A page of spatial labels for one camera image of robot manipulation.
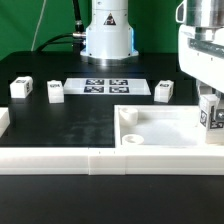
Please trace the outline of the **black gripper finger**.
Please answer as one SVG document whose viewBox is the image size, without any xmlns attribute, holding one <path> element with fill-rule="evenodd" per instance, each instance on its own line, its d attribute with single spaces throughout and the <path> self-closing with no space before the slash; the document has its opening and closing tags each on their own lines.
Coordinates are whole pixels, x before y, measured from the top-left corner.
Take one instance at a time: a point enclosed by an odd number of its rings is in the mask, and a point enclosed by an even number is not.
<svg viewBox="0 0 224 224">
<path fill-rule="evenodd" d="M 197 93 L 200 103 L 207 103 L 208 97 L 212 94 L 212 88 L 202 81 L 196 81 Z"/>
<path fill-rule="evenodd" d="M 224 109 L 217 109 L 216 110 L 215 120 L 217 122 L 224 122 Z"/>
</svg>

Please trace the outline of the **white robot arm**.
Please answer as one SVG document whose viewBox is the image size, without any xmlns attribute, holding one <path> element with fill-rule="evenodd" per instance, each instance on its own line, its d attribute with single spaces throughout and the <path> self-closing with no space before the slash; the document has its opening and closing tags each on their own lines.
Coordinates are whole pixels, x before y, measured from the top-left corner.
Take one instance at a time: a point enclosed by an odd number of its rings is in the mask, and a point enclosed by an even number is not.
<svg viewBox="0 0 224 224">
<path fill-rule="evenodd" d="M 217 91 L 213 119 L 224 122 L 224 0 L 183 0 L 175 19 L 180 68 Z"/>
</svg>

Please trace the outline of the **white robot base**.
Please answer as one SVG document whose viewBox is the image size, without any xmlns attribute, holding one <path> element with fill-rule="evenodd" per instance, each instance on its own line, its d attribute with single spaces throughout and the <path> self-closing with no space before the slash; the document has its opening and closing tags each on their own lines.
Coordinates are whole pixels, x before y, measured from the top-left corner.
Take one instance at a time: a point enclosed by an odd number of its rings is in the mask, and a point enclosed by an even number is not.
<svg viewBox="0 0 224 224">
<path fill-rule="evenodd" d="M 109 66 L 132 62 L 138 55 L 134 30 L 128 22 L 128 0 L 92 0 L 92 21 L 86 28 L 81 58 Z"/>
</svg>

